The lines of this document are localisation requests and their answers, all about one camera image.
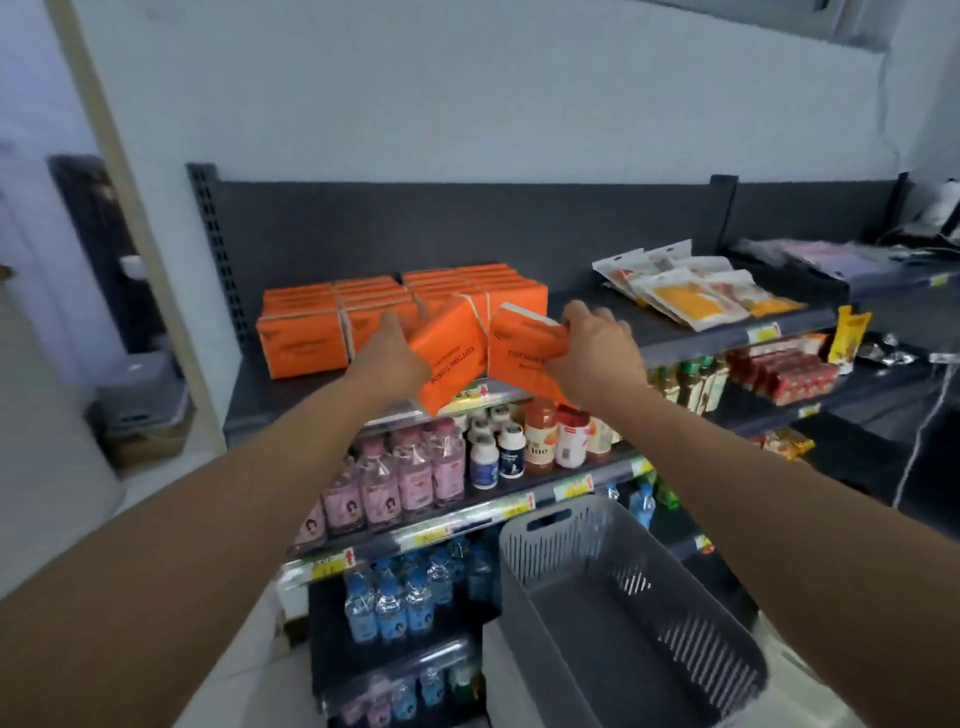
box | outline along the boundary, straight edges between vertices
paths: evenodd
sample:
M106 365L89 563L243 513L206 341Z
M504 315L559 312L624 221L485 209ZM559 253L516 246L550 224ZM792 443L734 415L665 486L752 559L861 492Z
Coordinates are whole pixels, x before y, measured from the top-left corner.
M450 404L487 367L487 333L466 296L451 296L410 332L407 342L433 371L420 390L420 403L431 415Z
M563 325L512 303L495 310L490 323L488 374L534 395L570 404L557 382L543 369L563 356L570 332Z

white bottle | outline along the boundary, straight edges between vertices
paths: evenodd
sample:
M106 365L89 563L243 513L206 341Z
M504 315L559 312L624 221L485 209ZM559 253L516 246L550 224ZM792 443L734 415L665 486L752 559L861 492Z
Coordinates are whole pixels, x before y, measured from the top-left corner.
M473 487L488 491L496 485L500 452L490 434L477 435L470 451L470 481Z

orange bottle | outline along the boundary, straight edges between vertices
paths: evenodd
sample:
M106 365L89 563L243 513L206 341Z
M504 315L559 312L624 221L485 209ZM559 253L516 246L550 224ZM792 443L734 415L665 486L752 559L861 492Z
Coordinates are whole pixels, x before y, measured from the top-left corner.
M547 398L535 397L523 408L523 421L527 437L526 472L549 473L557 451L557 405Z

juice bottle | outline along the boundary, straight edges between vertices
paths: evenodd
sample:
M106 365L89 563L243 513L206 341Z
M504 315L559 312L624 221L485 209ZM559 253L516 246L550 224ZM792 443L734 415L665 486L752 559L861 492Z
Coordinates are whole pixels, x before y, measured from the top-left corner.
M524 434L527 438L526 472L539 475L553 470L557 448L557 407L536 397L523 408Z
M579 468L587 459L590 415L561 404L557 408L557 451L554 459L562 468Z

pink bottle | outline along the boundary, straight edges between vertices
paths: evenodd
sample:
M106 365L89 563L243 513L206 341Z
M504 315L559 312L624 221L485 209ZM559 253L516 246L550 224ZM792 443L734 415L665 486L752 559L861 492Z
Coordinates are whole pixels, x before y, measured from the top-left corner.
M400 490L396 484L396 463L384 447L382 437L370 437L360 444L357 460L360 490L367 521L373 529L389 528L400 521Z
M360 479L353 458L344 458L344 466L334 475L330 487L324 493L326 524L330 533L339 536L351 533L364 526L363 498L360 496Z
M452 418L437 421L430 448L433 487L437 502L452 503L464 496L467 444Z
M409 427L395 433L394 459L400 485L400 503L407 513L433 505L433 467L420 440L420 430Z

